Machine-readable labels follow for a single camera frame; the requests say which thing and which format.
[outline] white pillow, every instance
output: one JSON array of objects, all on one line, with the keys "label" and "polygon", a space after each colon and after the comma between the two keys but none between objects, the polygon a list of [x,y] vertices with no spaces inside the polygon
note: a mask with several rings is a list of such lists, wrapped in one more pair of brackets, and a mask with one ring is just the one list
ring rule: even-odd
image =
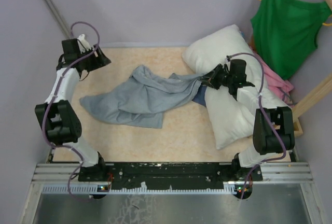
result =
[{"label": "white pillow", "polygon": [[[219,63],[224,65],[227,55],[240,52],[253,54],[239,28],[231,25],[194,42],[183,52],[182,58],[194,72],[208,73]],[[239,55],[233,59],[243,59],[247,62],[245,71],[247,81],[253,83],[259,90],[261,84],[259,62],[250,55]],[[276,106],[286,106],[267,88],[266,81],[264,81],[263,97]],[[223,86],[219,90],[207,88],[205,101],[217,149],[253,134],[254,116],[228,93],[228,88]]]}]

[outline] gray towel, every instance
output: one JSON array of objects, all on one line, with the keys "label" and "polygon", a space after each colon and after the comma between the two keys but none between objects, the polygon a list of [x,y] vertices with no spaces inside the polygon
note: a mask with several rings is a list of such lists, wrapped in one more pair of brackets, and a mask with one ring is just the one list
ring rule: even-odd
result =
[{"label": "gray towel", "polygon": [[79,101],[89,114],[106,123],[161,128],[164,111],[195,97],[200,76],[172,74],[166,79],[141,65],[112,92],[85,96]]}]

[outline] white wall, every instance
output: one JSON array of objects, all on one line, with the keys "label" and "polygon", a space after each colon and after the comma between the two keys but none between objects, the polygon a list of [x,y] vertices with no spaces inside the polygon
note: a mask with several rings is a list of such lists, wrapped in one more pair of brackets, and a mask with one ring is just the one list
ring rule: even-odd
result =
[{"label": "white wall", "polygon": [[54,0],[67,22],[95,25],[102,46],[187,45],[236,23],[249,36],[257,0]]},{"label": "white wall", "polygon": [[47,146],[34,114],[56,77],[63,35],[42,0],[0,1],[0,223],[17,223]]},{"label": "white wall", "polygon": [[[318,2],[321,0],[304,0]],[[332,27],[323,26],[316,50],[291,78],[292,95],[299,101],[327,75],[332,73]],[[322,99],[300,117],[304,135],[296,139],[300,159],[308,161],[326,212],[332,223],[332,94]]]}]

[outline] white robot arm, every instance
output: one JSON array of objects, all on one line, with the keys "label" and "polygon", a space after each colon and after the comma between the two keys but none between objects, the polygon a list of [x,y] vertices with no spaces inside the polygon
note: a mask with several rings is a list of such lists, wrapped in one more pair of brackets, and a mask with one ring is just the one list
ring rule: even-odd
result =
[{"label": "white robot arm", "polygon": [[[269,125],[268,122],[280,127],[276,133],[286,150],[293,149],[295,141],[292,110],[284,105],[278,106],[259,95],[257,88],[246,81],[246,62],[244,60],[231,60],[229,57],[228,60],[230,61],[229,69],[227,65],[219,64],[204,75],[201,81],[203,85],[214,89],[219,89],[221,86],[228,87],[229,93],[234,99],[242,103],[255,116],[253,143],[245,151],[236,155],[240,167],[253,167],[261,161],[283,152],[278,138],[271,129],[272,125]],[[268,120],[259,106],[259,97]]]},{"label": "white robot arm", "polygon": [[81,136],[81,123],[70,103],[82,72],[84,70],[87,72],[96,70],[109,64],[110,60],[103,54],[100,48],[97,48],[95,53],[68,69],[68,66],[72,62],[91,53],[93,47],[85,40],[84,35],[80,35],[78,39],[62,41],[62,47],[64,53],[59,58],[57,78],[53,89],[45,102],[35,107],[35,113],[42,127],[47,106],[51,103],[53,96],[57,92],[57,97],[52,102],[50,111],[46,116],[46,137],[54,146],[72,147],[78,151],[83,158],[80,174],[87,172],[90,175],[95,175],[95,179],[97,179],[99,174],[103,173],[102,170],[105,167],[105,162],[101,155]]}]

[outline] green shirt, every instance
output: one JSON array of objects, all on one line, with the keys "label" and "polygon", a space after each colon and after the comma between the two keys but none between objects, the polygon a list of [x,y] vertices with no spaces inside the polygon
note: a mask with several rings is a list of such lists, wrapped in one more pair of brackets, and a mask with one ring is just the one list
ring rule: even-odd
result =
[{"label": "green shirt", "polygon": [[326,2],[261,0],[251,19],[257,53],[281,78],[289,79],[317,49],[317,34],[332,14]]}]

